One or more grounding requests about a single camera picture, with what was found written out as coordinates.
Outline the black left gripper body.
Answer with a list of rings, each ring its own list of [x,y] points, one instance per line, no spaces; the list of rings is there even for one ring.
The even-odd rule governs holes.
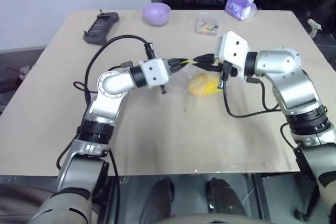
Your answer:
[[[179,58],[165,59],[164,62],[167,66],[167,74],[169,77],[181,70],[181,60]]]

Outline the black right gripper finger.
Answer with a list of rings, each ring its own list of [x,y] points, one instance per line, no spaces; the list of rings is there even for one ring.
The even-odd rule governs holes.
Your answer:
[[[193,59],[197,63],[214,63],[216,61],[214,54],[204,54]]]
[[[217,65],[213,65],[210,63],[198,63],[198,67],[209,72],[222,72],[223,64],[219,63]]]

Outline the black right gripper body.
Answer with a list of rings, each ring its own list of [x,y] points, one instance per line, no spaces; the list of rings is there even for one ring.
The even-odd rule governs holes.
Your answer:
[[[210,57],[210,67],[212,71],[223,72],[228,76],[236,76],[237,69],[228,61],[220,61],[214,55]]]

